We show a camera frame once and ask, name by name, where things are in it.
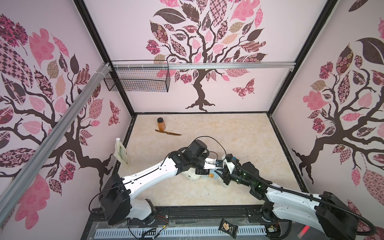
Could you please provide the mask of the light blue bear hoodie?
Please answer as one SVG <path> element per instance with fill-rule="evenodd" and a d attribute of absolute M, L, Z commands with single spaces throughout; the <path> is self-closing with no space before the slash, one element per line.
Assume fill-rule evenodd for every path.
<path fill-rule="evenodd" d="M 210 170 L 210 173 L 208 175 L 206 175 L 206 178 L 207 179 L 212 179 L 212 180 L 218 180 L 218 181 L 222 181 L 223 180 L 220 177 L 220 175 L 216 171 L 213 171 L 213 170 Z"/>

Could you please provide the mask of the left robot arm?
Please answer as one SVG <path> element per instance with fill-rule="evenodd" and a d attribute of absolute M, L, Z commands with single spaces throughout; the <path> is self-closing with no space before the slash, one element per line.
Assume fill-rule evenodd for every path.
<path fill-rule="evenodd" d="M 126 218 L 151 222 L 157 214 L 156 208 L 149 199 L 136 200 L 136 197 L 161 181 L 189 169 L 208 174 L 217 163 L 209 155 L 207 145 L 194 140 L 188 147 L 170 152 L 160 163 L 144 171 L 125 177 L 112 175 L 98 195 L 108 225 L 118 224 Z"/>

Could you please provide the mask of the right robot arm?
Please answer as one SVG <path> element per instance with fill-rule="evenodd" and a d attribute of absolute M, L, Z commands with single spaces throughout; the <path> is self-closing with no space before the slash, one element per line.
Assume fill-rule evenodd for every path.
<path fill-rule="evenodd" d="M 359 220 L 334 194 L 305 194 L 285 189 L 259 176 L 253 164 L 222 164 L 215 170 L 224 184 L 236 182 L 250 188 L 250 194 L 263 200 L 266 221 L 289 220 L 324 233 L 331 240 L 354 240 Z"/>

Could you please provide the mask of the white teddy bear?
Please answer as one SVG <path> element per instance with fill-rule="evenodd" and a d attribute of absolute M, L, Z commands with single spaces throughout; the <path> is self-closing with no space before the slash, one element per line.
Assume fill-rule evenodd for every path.
<path fill-rule="evenodd" d="M 208 175 L 197 175 L 195 169 L 189 169 L 183 173 L 186 178 L 191 182 L 196 182 L 198 180 L 206 179 Z"/>

